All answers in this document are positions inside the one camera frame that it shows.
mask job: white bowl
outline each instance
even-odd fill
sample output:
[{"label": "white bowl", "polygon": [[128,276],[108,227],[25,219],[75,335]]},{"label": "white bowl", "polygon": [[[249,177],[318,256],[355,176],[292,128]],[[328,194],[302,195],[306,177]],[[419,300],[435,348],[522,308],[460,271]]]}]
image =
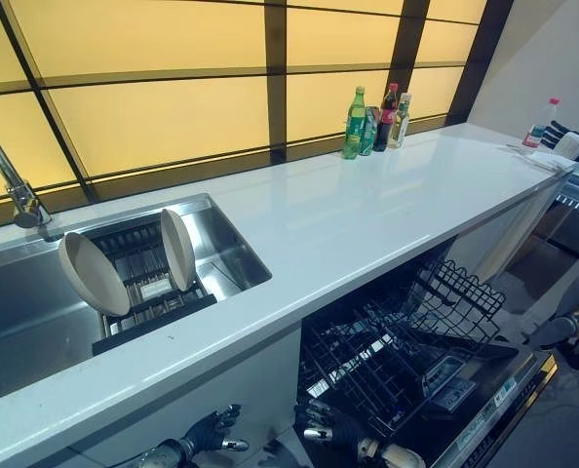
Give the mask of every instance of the white bowl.
[{"label": "white bowl", "polygon": [[173,274],[174,283],[182,290],[187,291],[196,279],[194,265],[194,250],[190,235],[181,217],[171,211],[162,210],[160,215],[162,225],[162,243],[164,252]]},{"label": "white bowl", "polygon": [[103,252],[76,232],[67,233],[58,247],[64,275],[79,296],[99,312],[122,317],[130,311],[127,290]]}]

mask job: open dishwasher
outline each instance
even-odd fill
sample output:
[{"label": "open dishwasher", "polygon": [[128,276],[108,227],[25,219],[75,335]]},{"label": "open dishwasher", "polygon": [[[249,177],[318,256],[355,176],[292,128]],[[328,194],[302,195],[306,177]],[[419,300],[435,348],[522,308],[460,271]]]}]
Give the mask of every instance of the open dishwasher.
[{"label": "open dishwasher", "polygon": [[[356,418],[432,467],[484,466],[556,371],[499,338],[504,295],[437,248],[302,324],[299,398]],[[302,440],[315,467],[356,466]]]}]

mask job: robotic arm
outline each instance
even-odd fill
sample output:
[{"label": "robotic arm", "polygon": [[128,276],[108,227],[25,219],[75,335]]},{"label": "robotic arm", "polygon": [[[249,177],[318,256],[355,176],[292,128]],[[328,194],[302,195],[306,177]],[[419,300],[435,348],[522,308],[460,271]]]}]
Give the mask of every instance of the robotic arm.
[{"label": "robotic arm", "polygon": [[558,349],[579,370],[579,277],[562,295],[554,315],[526,341],[534,349]]},{"label": "robotic arm", "polygon": [[371,438],[355,418],[318,400],[299,402],[296,422],[305,428],[306,440],[344,449],[360,463],[373,462],[387,468],[426,467],[414,451]]},{"label": "robotic arm", "polygon": [[220,449],[246,451],[249,449],[247,441],[225,438],[239,415],[240,405],[230,405],[224,412],[214,411],[194,424],[181,439],[167,439],[124,466],[128,468],[196,467],[192,458],[200,451]]}]

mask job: white wall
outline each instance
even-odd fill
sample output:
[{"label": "white wall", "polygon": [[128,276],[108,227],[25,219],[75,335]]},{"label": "white wall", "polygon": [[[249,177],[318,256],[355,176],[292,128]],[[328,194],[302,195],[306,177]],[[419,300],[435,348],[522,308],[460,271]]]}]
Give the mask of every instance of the white wall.
[{"label": "white wall", "polygon": [[515,0],[469,121],[522,137],[549,97],[579,131],[579,0]]}]

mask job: white countertop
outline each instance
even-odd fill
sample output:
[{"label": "white countertop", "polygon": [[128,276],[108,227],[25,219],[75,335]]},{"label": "white countertop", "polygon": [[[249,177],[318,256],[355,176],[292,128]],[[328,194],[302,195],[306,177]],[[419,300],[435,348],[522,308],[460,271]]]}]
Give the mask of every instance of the white countertop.
[{"label": "white countertop", "polygon": [[[148,404],[550,183],[509,136],[463,124],[57,214],[57,225],[209,193],[272,279],[0,399],[0,464],[24,466]],[[0,244],[22,239],[0,228]]]}]

